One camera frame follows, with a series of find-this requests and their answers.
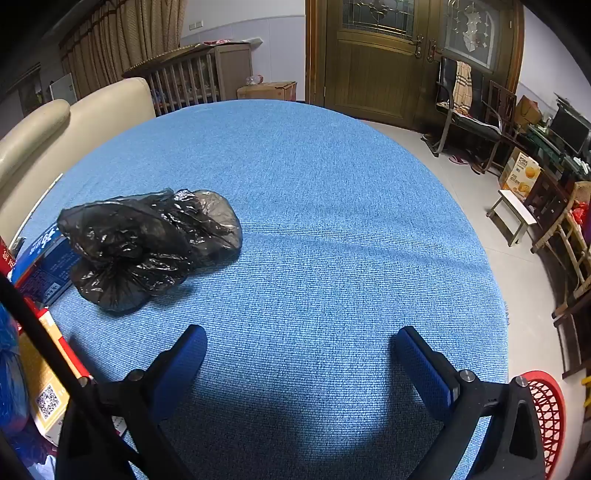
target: black plastic bag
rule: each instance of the black plastic bag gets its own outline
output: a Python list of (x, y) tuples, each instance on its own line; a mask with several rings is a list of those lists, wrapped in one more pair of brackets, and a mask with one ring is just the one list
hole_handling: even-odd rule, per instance
[(60, 232), (80, 255), (72, 283), (86, 300), (123, 312), (236, 255), (240, 222), (214, 192), (171, 189), (62, 210)]

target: tiled floor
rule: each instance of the tiled floor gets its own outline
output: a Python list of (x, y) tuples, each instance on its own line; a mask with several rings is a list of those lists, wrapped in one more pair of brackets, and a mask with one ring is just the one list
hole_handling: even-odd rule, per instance
[[(420, 134), (367, 122), (415, 155), (440, 180), (458, 202), (476, 231), (491, 263), (492, 271), (509, 309), (509, 376), (530, 370), (552, 375), (566, 402), (566, 439), (553, 480), (563, 480), (572, 466), (583, 422), (584, 372), (563, 381), (562, 356), (551, 313), (555, 308), (553, 291), (538, 255), (530, 252), (531, 238), (525, 235), (518, 245), (509, 247), (499, 228), (486, 217), (499, 198), (498, 178), (489, 173), (475, 174), (469, 165), (456, 165), (448, 156), (434, 157)], [(513, 214), (500, 204), (496, 211), (515, 231)]]

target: blue tablecloth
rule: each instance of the blue tablecloth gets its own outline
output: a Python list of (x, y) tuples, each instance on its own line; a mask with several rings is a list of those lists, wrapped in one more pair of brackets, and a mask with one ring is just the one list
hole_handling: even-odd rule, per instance
[(64, 207), (165, 187), (228, 198), (240, 258), (133, 314), (102, 312), (75, 288), (52, 314), (99, 380), (146, 368), (189, 323), (206, 329), (200, 374), (162, 425), (198, 478), (405, 478), (441, 428), (391, 355), (405, 325), (456, 368), (506, 381), (504, 303), (474, 230), (429, 170), (371, 127), (292, 102), (182, 109), (87, 155), (24, 235)]

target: food box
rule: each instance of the food box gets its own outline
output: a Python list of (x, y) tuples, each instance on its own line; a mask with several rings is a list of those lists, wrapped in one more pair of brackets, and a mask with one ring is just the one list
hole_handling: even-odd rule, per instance
[(240, 87), (239, 99), (263, 98), (268, 100), (296, 100), (297, 82), (268, 82)]
[[(35, 310), (31, 302), (29, 302), (29, 306)], [(60, 329), (53, 321), (49, 311), (47, 309), (37, 311), (37, 317), (64, 359), (66, 359), (76, 378), (89, 377), (86, 368), (80, 363), (64, 337), (62, 337)], [(66, 414), (70, 396), (53, 370), (33, 346), (26, 333), (21, 332), (18, 338), (18, 346), (29, 392), (31, 416), (39, 433), (57, 446), (61, 424)]]
[(10, 280), (25, 297), (48, 306), (72, 284), (78, 259), (54, 223), (19, 255)]
[(540, 175), (540, 166), (531, 157), (515, 147), (499, 178), (502, 190), (511, 190), (523, 202)]

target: computer monitor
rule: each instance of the computer monitor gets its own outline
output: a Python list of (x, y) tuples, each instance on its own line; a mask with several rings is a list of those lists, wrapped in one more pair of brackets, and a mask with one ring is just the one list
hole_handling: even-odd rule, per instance
[(589, 135), (589, 127), (580, 122), (577, 118), (567, 112), (562, 106), (552, 120), (550, 129), (574, 150), (576, 154), (581, 153), (581, 149)]

